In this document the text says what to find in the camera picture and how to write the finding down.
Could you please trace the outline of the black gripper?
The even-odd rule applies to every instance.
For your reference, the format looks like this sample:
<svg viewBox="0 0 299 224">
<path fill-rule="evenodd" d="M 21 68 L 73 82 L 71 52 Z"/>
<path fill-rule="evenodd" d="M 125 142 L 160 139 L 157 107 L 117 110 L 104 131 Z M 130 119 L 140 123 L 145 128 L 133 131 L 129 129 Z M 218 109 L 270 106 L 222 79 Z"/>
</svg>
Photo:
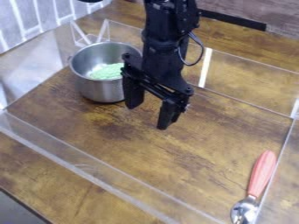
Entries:
<svg viewBox="0 0 299 224">
<path fill-rule="evenodd" d="M 124 53 L 121 59 L 125 106 L 136 108 L 144 102 L 145 92 L 160 98 L 162 105 L 156 128 L 165 130 L 185 112 L 193 93 L 181 75 L 180 48 L 144 45 L 140 56 Z"/>
</svg>

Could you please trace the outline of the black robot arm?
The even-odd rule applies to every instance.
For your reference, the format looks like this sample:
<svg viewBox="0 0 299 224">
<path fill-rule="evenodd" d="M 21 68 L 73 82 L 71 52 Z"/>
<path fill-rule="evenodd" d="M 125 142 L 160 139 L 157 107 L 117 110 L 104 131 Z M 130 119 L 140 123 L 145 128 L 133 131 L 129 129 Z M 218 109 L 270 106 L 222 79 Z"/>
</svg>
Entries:
<svg viewBox="0 0 299 224">
<path fill-rule="evenodd" d="M 122 55 L 121 68 L 125 106 L 136 108 L 150 93 L 162 100 L 156 128 L 164 130 L 178 119 L 193 94 L 182 79 L 188 42 L 197 41 L 201 12 L 194 0 L 144 0 L 145 23 L 142 54 Z"/>
</svg>

